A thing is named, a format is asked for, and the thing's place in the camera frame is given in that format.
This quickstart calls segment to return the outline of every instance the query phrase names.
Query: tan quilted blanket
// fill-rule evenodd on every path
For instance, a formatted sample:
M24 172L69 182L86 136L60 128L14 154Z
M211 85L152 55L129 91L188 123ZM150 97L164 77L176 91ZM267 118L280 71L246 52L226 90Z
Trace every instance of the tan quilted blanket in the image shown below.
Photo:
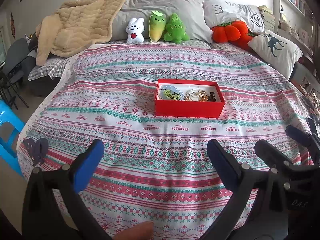
M125 0L66 1L36 28L36 64L43 66L49 53L73 56L95 43L108 42L112 22Z

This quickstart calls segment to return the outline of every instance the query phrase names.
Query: deer print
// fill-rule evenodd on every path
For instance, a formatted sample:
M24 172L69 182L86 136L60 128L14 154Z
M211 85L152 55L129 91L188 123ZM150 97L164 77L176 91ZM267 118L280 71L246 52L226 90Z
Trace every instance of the deer print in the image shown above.
M264 37L270 37L271 38L271 40L268 42L268 47L271 49L271 53L272 53L272 55L274 56L274 57L278 57L278 56L276 56L274 53L273 53L273 49L275 49L275 50L282 50L282 49L278 49L278 48L276 48L276 44L277 43L279 43L279 45L281 46L281 47L283 47L284 48L284 46L281 44L281 43L285 43L285 44L288 44L288 43L286 43L286 42L284 42L284 41L279 41L275 36L273 36L273 35L270 35L270 34L264 34L263 35Z

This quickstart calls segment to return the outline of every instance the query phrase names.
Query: pillow with deer print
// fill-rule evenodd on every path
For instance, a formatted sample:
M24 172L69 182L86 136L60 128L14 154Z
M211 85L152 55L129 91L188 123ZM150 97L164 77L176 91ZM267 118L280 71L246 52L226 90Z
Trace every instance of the pillow with deer print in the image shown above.
M288 80L294 63L303 55L302 51L292 41L269 30L265 30L254 37L248 42L248 45Z

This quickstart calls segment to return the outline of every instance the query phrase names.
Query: red box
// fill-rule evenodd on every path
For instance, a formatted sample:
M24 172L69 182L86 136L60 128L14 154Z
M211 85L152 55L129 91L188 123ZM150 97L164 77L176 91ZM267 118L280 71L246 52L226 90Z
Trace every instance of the red box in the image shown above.
M163 84L185 84L198 86L215 87L217 93L215 98L217 102L198 102L184 100L165 100L158 99L159 86ZM217 82L199 81L199 80L181 80L181 79L159 79L155 96L156 115L160 116L178 116L178 117L219 117L224 107L225 101L219 89Z

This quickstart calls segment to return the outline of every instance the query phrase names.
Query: box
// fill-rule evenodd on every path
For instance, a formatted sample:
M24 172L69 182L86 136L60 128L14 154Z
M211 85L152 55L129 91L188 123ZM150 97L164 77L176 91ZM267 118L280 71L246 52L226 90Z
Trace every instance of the box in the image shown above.
M158 91L163 85L172 85L184 94L194 88L205 90L209 95L215 92L215 102L160 99ZM160 116L176 117L219 117L225 105L217 82L181 79L159 79L155 95L155 112Z

